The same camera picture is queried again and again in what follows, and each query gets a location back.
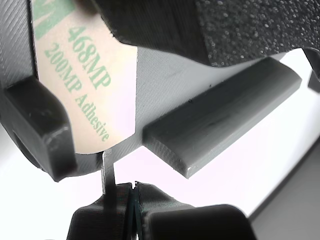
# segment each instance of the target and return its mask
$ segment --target black plastic piece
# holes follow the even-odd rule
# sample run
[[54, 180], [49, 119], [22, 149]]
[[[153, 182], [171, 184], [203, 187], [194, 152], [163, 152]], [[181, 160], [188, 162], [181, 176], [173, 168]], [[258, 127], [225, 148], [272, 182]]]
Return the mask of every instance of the black plastic piece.
[[225, 67], [296, 48], [320, 50], [320, 1], [94, 0], [122, 43]]
[[139, 240], [145, 237], [145, 217], [151, 210], [169, 210], [171, 208], [189, 209], [193, 206], [177, 201], [156, 186], [136, 182], [134, 189], [134, 212]]
[[119, 184], [73, 214], [67, 240], [131, 240], [133, 212], [132, 184]]
[[37, 167], [58, 182], [77, 169], [72, 131], [63, 105], [30, 77], [4, 92], [18, 147]]
[[246, 216], [230, 205], [151, 211], [145, 240], [257, 240]]
[[304, 49], [303, 51], [312, 67], [308, 87], [316, 93], [320, 93], [320, 52], [312, 49]]
[[143, 144], [189, 178], [299, 89], [301, 78], [266, 58], [144, 130]]

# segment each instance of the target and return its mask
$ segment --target black foam pad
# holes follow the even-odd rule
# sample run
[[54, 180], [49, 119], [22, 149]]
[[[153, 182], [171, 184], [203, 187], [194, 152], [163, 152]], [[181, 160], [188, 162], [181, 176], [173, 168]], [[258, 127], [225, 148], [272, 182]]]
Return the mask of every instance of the black foam pad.
[[320, 49], [320, 0], [94, 0], [122, 43], [225, 67]]

